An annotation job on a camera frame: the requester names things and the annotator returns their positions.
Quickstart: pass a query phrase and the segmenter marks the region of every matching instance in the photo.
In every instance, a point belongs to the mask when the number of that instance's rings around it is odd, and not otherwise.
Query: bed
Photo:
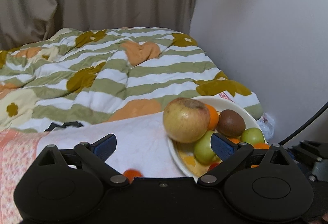
[[[0,84],[0,224],[19,222],[14,188],[47,144],[71,148],[114,133],[118,147],[106,162],[119,172],[175,177],[182,174],[161,123],[172,99],[219,95],[256,120],[263,114],[256,94],[230,80],[192,37],[164,28],[61,29],[1,51]],[[50,131],[67,123],[81,127]]]

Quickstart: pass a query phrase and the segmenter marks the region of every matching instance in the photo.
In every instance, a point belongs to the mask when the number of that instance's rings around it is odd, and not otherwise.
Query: orange
[[[210,123],[208,124],[208,131],[214,130],[219,122],[219,114],[216,109],[208,104],[205,104],[210,112]]]
[[[240,143],[240,140],[238,138],[232,138],[232,137],[227,137],[227,138],[235,144]]]
[[[123,176],[127,177],[130,183],[133,181],[134,177],[143,177],[140,171],[133,170],[133,169],[128,169],[124,171]]]
[[[217,165],[219,165],[219,163],[213,163],[212,165],[210,165],[207,171],[214,169]]]
[[[267,145],[265,143],[257,143],[255,145],[253,145],[253,147],[257,148],[257,149],[269,149],[270,145]]]

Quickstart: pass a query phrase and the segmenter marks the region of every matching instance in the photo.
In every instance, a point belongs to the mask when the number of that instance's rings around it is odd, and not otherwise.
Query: striped comforter
[[[262,115],[253,92],[229,80],[193,38],[169,29],[64,28],[0,52],[0,131],[88,126],[157,113],[179,96],[215,94]]]

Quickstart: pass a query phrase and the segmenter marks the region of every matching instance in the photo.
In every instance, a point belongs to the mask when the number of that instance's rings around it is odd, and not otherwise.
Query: kiwi
[[[238,137],[246,129],[246,124],[242,116],[237,112],[226,109],[220,114],[217,131],[227,137]]]

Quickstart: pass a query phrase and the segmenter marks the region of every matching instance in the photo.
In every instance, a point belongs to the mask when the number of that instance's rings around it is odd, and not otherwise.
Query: apple
[[[206,132],[194,146],[194,156],[199,163],[209,165],[217,160],[216,154],[211,148],[211,136],[213,131]]]
[[[241,142],[246,142],[251,145],[257,143],[265,143],[262,131],[259,128],[248,128],[240,136]]]
[[[206,105],[191,98],[178,97],[164,109],[163,125],[172,140],[193,143],[207,131],[210,112]]]

